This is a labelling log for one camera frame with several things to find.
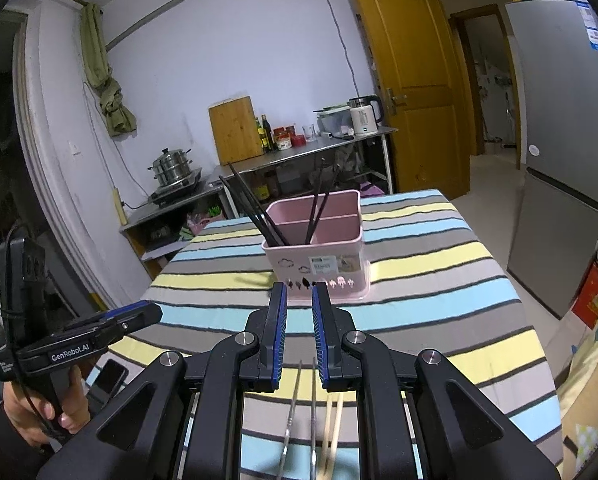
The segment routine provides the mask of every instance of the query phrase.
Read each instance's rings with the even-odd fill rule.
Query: silver screw
[[[234,337],[234,340],[237,342],[237,345],[246,346],[255,341],[255,336],[252,335],[250,332],[239,332]]]
[[[421,358],[429,365],[438,365],[441,362],[441,354],[436,350],[424,350],[421,352]]]
[[[351,330],[346,334],[346,339],[353,345],[358,345],[365,341],[365,334],[359,330]]]
[[[179,354],[177,352],[168,351],[159,356],[159,362],[164,366],[172,366],[179,361]]]

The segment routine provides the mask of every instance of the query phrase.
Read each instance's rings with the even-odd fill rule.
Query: refrigerator
[[[572,0],[522,0],[506,9],[527,123],[508,271],[560,319],[598,247],[598,20]]]

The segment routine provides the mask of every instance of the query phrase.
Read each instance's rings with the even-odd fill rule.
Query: electric kettle
[[[376,102],[379,108],[379,117],[375,113],[372,102]],[[373,134],[379,129],[378,123],[383,121],[383,104],[377,95],[354,97],[348,101],[350,114],[352,115],[352,126],[356,135]]]

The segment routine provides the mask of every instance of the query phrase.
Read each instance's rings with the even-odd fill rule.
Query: smartphone
[[[102,371],[100,371],[86,394],[90,416],[97,415],[108,404],[108,401],[118,393],[127,375],[128,368],[113,359],[106,361]]]

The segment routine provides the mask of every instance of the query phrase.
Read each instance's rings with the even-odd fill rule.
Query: pink basket
[[[317,210],[324,195],[317,201]],[[312,196],[277,200],[268,214],[291,246],[262,248],[277,279],[293,300],[312,299],[312,286],[326,282],[330,299],[342,303],[363,298],[370,289],[370,265],[364,255],[359,192],[330,193],[310,245],[304,245]]]

